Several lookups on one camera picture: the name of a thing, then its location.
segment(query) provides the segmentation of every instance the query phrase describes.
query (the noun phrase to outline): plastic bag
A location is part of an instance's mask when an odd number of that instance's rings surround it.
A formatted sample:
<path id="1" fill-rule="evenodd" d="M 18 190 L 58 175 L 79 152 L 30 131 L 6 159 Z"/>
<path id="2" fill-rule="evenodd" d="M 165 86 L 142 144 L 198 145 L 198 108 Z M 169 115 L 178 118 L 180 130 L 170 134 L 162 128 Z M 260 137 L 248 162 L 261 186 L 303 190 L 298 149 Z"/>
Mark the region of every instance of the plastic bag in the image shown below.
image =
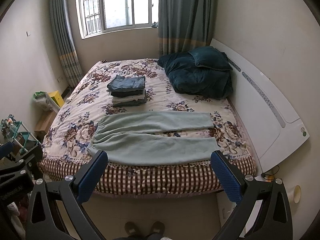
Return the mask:
<path id="1" fill-rule="evenodd" d="M 44 111 L 54 111 L 58 113 L 60 107 L 56 104 L 55 101 L 48 95 L 47 92 L 36 92 L 33 94 L 33 101 L 36 102 Z"/>

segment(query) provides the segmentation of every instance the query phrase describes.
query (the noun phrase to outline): light green pants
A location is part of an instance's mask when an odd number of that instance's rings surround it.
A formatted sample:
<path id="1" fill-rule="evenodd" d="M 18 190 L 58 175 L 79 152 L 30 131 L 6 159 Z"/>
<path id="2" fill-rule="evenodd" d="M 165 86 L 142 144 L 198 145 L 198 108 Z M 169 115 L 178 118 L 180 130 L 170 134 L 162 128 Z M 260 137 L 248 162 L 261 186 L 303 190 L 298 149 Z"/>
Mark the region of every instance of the light green pants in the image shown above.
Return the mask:
<path id="1" fill-rule="evenodd" d="M 215 138 L 178 138 L 154 133 L 213 127 L 209 113 L 147 111 L 105 116 L 87 148 L 109 161 L 126 165 L 170 165 L 210 159 L 218 150 Z"/>

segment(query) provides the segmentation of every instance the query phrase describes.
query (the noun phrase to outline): yellow box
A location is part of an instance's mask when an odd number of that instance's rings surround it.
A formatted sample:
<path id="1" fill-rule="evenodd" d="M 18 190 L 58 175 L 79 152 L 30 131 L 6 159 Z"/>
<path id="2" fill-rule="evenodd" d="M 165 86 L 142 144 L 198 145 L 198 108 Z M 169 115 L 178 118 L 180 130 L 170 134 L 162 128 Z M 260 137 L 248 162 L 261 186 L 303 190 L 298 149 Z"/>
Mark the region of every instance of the yellow box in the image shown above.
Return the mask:
<path id="1" fill-rule="evenodd" d="M 58 106 L 62 107 L 64 105 L 64 101 L 59 93 L 59 91 L 48 93 L 49 97 L 53 99 L 57 103 Z"/>

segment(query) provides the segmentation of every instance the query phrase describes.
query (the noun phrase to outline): floral bedspread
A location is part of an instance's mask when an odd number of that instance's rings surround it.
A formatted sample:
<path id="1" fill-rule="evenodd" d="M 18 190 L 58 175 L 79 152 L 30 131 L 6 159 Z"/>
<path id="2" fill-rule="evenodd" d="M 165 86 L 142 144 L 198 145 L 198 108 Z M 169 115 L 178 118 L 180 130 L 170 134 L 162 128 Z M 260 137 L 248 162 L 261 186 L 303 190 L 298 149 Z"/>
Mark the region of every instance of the floral bedspread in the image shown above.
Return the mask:
<path id="1" fill-rule="evenodd" d="M 113 107 L 107 84 L 117 75 L 146 77 L 147 103 Z M 254 175 L 254 161 L 226 99 L 174 92 L 155 59 L 98 62 L 66 100 L 44 138 L 44 157 L 38 164 L 51 179 L 60 180 L 90 161 L 87 146 L 105 115 L 133 111 L 209 112 L 214 128 L 171 131 L 159 136 L 215 137 L 221 152 L 246 174 Z M 178 195 L 210 192 L 220 187 L 210 161 L 170 166 L 126 166 L 109 163 L 96 190 L 112 195 Z"/>

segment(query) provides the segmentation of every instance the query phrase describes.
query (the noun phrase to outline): white headboard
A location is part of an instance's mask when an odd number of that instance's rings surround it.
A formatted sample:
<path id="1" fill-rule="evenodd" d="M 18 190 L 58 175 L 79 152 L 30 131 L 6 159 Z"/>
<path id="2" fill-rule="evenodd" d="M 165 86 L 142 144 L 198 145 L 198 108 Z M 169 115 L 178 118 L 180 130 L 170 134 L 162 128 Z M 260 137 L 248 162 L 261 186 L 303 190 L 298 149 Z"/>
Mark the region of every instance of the white headboard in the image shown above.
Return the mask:
<path id="1" fill-rule="evenodd" d="M 309 133 L 280 90 L 254 65 L 221 42 L 211 46 L 224 52 L 233 66 L 233 95 L 238 112 L 257 152 L 262 171 L 268 171 L 301 146 Z"/>

